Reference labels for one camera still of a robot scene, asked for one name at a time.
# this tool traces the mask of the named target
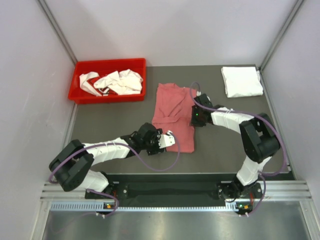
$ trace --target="gray floor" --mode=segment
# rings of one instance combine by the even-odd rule
[[[118,212],[102,219],[50,212],[43,240],[309,240],[299,202],[265,202],[249,218],[233,212]],[[51,229],[64,231],[54,234]]]
[[[180,87],[189,87],[193,81],[200,83],[201,91],[210,97],[213,105],[221,104],[227,108],[256,114],[264,112],[271,117],[265,96],[226,97],[221,66],[148,67],[144,101],[79,105],[71,138],[83,143],[97,143],[131,134],[143,123],[151,122],[159,83],[176,83]],[[245,152],[239,134],[209,125],[196,128],[194,139],[195,152],[182,153],[176,166],[166,173],[235,173],[241,168]],[[152,167],[164,169],[174,162],[176,153],[147,156],[144,152],[141,156]],[[265,166],[264,171],[278,170],[282,159],[279,151]],[[96,165],[93,170],[106,173],[153,173],[136,157],[104,162]]]

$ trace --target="table surface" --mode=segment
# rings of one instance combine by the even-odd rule
[[[144,101],[79,105],[72,139],[82,143],[110,141],[137,131],[146,122],[151,123],[155,111],[156,92],[159,83],[176,83],[189,87],[199,82],[202,93],[206,93],[213,105],[223,105],[235,110],[251,113],[266,113],[271,117],[266,97],[227,98],[221,67],[210,66],[158,66],[148,67],[146,96]],[[236,173],[245,159],[240,134],[224,127],[207,125],[195,129],[195,151],[181,153],[178,163],[166,173]],[[165,152],[141,157],[153,168],[165,169],[176,159],[177,153]],[[282,151],[278,151],[264,167],[264,172],[277,171],[282,165]],[[114,174],[154,173],[137,157],[113,159],[95,165],[94,171]]]

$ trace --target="red plastic tray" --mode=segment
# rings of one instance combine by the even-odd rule
[[[79,76],[81,74],[97,72],[101,77],[103,77],[114,71],[120,72],[127,69],[140,74],[142,77],[143,82],[140,94],[94,96],[80,88]],[[79,61],[75,65],[68,98],[76,104],[137,102],[145,99],[146,91],[146,59],[144,58]]]

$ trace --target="pink garment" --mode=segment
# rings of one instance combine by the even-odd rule
[[[172,131],[180,143],[182,153],[195,150],[195,128],[190,126],[192,106],[195,105],[188,87],[179,87],[175,83],[159,84],[156,91],[155,111],[152,124],[163,132]],[[177,144],[166,148],[177,152]]]

